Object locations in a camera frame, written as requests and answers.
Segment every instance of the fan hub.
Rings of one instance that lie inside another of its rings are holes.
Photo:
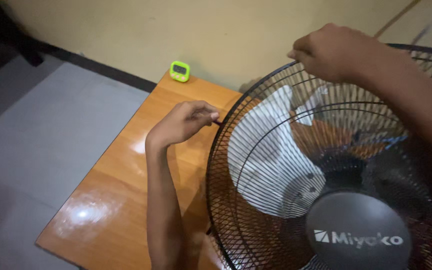
[[[384,202],[356,192],[327,194],[311,207],[306,233],[331,269],[405,269],[411,236]]]

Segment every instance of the gray floor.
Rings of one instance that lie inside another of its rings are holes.
[[[147,96],[50,56],[0,69],[0,269],[76,269],[34,241]]]

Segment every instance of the electric fan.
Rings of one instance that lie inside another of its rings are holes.
[[[432,77],[432,48],[407,50]],[[211,232],[231,269],[432,269],[432,151],[378,97],[287,64],[214,139]]]

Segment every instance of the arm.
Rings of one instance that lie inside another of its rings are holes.
[[[218,118],[217,109],[207,102],[185,101],[177,104],[146,137],[146,227],[153,269],[181,269],[185,263],[183,223],[166,157],[168,147],[186,141]]]
[[[326,81],[352,83],[371,91],[432,145],[432,79],[407,53],[330,23],[296,40],[288,57]]]

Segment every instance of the black wire grille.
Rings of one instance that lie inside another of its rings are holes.
[[[432,77],[432,48],[391,46]],[[328,190],[357,188],[400,209],[414,238],[409,268],[431,269],[432,185],[410,138],[378,97],[298,62],[261,79],[227,114],[208,160],[208,212],[229,267],[328,269],[310,248],[306,212]]]

